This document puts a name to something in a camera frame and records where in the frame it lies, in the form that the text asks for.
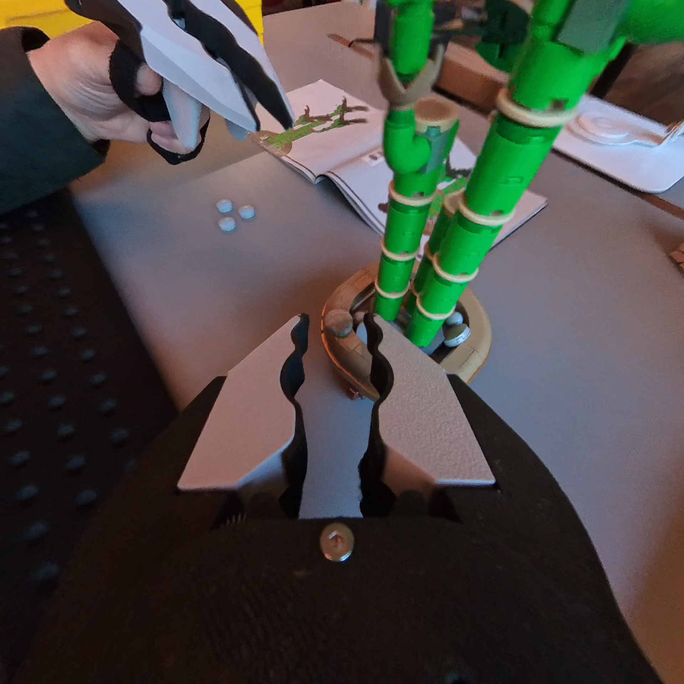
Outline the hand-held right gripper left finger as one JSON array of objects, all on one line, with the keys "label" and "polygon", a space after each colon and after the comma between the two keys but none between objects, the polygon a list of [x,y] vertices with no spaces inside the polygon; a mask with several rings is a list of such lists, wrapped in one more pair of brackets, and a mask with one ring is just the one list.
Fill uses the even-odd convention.
[{"label": "hand-held right gripper left finger", "polygon": [[285,492],[303,484],[306,435],[295,396],[308,343],[309,316],[295,315],[227,372],[178,490]]}]

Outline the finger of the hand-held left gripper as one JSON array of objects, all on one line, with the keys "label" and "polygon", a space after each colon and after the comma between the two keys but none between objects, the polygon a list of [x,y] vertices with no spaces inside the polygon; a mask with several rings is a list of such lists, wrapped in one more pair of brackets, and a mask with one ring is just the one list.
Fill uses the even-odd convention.
[{"label": "finger of the hand-held left gripper", "polygon": [[217,87],[224,116],[245,130],[260,130],[257,106],[282,128],[294,123],[294,112],[256,31],[233,1],[193,1],[192,37],[218,64]]},{"label": "finger of the hand-held left gripper", "polygon": [[226,107],[217,97],[222,93],[221,90],[217,90],[217,87],[225,86],[227,78],[218,75],[216,71],[218,64],[213,61],[201,43],[192,37],[192,1],[166,1],[166,3],[172,20],[178,27],[183,28],[184,34],[191,38],[193,45],[192,50],[181,49],[179,64],[183,75],[178,82],[179,87],[202,104],[202,112],[205,109],[217,112],[224,118],[233,137],[237,140],[244,140],[250,133],[258,130],[245,130],[224,116]]}]

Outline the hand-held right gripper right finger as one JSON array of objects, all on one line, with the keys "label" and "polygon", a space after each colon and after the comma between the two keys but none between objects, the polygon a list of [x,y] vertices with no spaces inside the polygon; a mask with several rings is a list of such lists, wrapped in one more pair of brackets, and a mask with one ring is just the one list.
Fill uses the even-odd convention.
[{"label": "hand-held right gripper right finger", "polygon": [[494,485],[448,374],[381,316],[367,314],[364,325],[379,396],[361,483],[389,489]]}]

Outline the white instruction booklet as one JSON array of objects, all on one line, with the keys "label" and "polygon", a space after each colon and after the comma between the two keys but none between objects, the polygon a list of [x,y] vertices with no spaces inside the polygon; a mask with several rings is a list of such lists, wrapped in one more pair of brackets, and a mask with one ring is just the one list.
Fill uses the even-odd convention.
[{"label": "white instruction booklet", "polygon": [[[287,97],[298,114],[294,127],[284,131],[260,106],[262,129],[251,133],[250,138],[312,183],[323,177],[331,180],[369,227],[384,235],[388,187],[393,177],[382,151],[384,112],[323,80],[292,90]],[[438,175],[437,194],[423,228],[418,260],[444,197],[466,185],[475,160],[473,152],[457,137]],[[547,204],[545,197],[526,191],[513,219],[503,225],[494,245]]]}]

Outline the green toy brick bamboo plant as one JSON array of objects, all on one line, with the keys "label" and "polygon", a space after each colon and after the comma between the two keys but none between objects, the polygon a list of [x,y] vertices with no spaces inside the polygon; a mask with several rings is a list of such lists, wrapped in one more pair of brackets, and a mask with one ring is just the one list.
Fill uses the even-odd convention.
[{"label": "green toy brick bamboo plant", "polygon": [[[474,19],[465,6],[456,18],[437,4],[377,1],[371,43],[379,47],[378,85],[389,105],[382,144],[393,173],[382,254],[376,269],[338,287],[321,321],[323,345],[346,389],[374,401],[372,355],[353,331],[355,302],[343,305],[339,297],[360,283],[375,314],[394,321],[406,311],[409,341],[427,346],[455,313],[562,127],[622,47],[683,40],[682,1],[485,1]],[[458,129],[455,107],[428,92],[459,33],[480,36],[478,54],[509,79],[465,188],[442,201],[413,276]]]}]

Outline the grey desk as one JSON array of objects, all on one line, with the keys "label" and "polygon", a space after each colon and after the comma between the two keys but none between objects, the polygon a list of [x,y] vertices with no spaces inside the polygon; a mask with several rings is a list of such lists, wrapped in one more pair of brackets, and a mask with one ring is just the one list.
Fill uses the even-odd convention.
[{"label": "grey desk", "polygon": [[[297,394],[309,444],[302,515],[357,517],[372,404],[351,400],[320,338],[327,297],[380,238],[327,180],[237,143],[217,115],[201,155],[167,165],[112,144],[72,186],[83,222],[176,405],[292,316],[311,318]],[[588,530],[663,681],[683,682],[683,221],[552,154],[546,209],[485,259],[492,324],[471,387],[535,451]],[[216,202],[233,211],[222,215]],[[238,208],[255,207],[243,220]],[[217,221],[235,218],[221,232]]]}]

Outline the person's left hand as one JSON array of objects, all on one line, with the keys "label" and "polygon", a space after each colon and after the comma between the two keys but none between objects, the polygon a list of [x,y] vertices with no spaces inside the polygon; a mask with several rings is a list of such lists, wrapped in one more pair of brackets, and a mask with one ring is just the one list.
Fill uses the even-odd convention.
[{"label": "person's left hand", "polygon": [[161,148],[185,153],[172,123],[149,123],[126,107],[109,78],[118,37],[100,22],[48,40],[27,56],[44,89],[90,143],[99,140],[145,144],[147,133]]}]

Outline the black studded mat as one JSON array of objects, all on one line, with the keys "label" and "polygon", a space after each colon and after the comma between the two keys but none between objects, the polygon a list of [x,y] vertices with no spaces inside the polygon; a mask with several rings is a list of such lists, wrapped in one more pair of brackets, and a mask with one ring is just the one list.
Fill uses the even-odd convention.
[{"label": "black studded mat", "polygon": [[1,658],[176,407],[71,194],[1,216]]}]

